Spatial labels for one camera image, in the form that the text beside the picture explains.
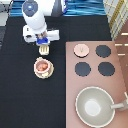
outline ceramic bowl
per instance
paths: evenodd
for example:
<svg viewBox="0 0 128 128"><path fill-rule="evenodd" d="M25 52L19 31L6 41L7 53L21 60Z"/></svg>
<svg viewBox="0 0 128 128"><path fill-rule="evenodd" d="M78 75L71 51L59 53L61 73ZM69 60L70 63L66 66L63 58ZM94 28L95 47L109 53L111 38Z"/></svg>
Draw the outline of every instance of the ceramic bowl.
<svg viewBox="0 0 128 128"><path fill-rule="evenodd" d="M95 128L107 126L114 118L112 97L99 87L87 87L76 98L76 112L87 125Z"/></svg>

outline black circle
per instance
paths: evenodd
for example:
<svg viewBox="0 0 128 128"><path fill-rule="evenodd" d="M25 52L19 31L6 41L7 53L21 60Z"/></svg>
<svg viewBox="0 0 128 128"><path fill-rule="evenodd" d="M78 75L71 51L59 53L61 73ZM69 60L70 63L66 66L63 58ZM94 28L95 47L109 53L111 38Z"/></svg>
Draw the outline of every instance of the black circle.
<svg viewBox="0 0 128 128"><path fill-rule="evenodd" d="M100 74L103 76L112 76L115 73L114 66L109 62L102 62L98 66Z"/></svg>
<svg viewBox="0 0 128 128"><path fill-rule="evenodd" d="M79 76L82 76L82 77L87 76L89 75L90 71L91 71L91 68L89 64L86 62L79 62L75 66L75 72Z"/></svg>
<svg viewBox="0 0 128 128"><path fill-rule="evenodd" d="M100 57L106 58L111 55L111 49L106 45L99 45L96 48L96 54Z"/></svg>

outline round pad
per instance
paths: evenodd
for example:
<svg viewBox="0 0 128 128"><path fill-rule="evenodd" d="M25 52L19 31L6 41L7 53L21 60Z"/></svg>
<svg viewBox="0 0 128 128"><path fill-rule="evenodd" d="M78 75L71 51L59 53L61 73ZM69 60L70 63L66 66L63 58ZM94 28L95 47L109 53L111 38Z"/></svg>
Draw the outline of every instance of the round pad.
<svg viewBox="0 0 128 128"><path fill-rule="evenodd" d="M91 71L91 68L89 64L85 62L79 62L75 66L75 72L79 76L82 76L82 77L87 76L89 75L90 71Z"/></svg>
<svg viewBox="0 0 128 128"><path fill-rule="evenodd" d="M89 48L87 45L85 44L77 44L75 47L74 47L74 53L76 56L78 57L85 57L88 55L89 53Z"/></svg>
<svg viewBox="0 0 128 128"><path fill-rule="evenodd" d="M103 76L112 76L115 73L114 66L109 62L100 63L98 70Z"/></svg>
<svg viewBox="0 0 128 128"><path fill-rule="evenodd" d="M108 57L111 54L111 49L106 45L99 45L96 48L96 54L100 57Z"/></svg>

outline black table surface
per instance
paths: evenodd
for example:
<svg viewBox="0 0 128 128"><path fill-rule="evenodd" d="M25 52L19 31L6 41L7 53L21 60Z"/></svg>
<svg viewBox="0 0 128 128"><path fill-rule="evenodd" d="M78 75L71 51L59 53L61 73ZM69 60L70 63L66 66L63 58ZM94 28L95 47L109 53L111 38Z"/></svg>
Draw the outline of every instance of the black table surface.
<svg viewBox="0 0 128 128"><path fill-rule="evenodd" d="M111 41L107 16L46 17L48 28L60 30L45 59L54 65L45 80L34 74L40 57L35 45L22 40L23 17L9 18L0 51L0 128L66 128L67 41Z"/></svg>

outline pink tray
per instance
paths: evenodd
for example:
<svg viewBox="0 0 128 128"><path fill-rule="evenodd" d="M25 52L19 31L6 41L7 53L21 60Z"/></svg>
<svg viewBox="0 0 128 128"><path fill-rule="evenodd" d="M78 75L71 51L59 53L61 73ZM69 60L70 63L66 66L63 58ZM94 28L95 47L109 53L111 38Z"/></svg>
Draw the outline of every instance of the pink tray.
<svg viewBox="0 0 128 128"><path fill-rule="evenodd" d="M73 52L74 47L81 43L89 47L89 54L84 58L77 57ZM98 45L107 45L111 48L112 54L107 58L97 56L95 50ZM105 61L114 65L115 73L113 76L105 77L99 73L98 65ZM90 65L91 72L88 76L80 77L75 73L75 65L78 62L87 62ZM75 110L75 100L78 93L88 86L97 86L106 90L115 103L120 103L125 99L124 92L126 87L113 41L66 43L66 128L90 128L79 119ZM116 111L113 121L105 128L128 128L128 111Z"/></svg>

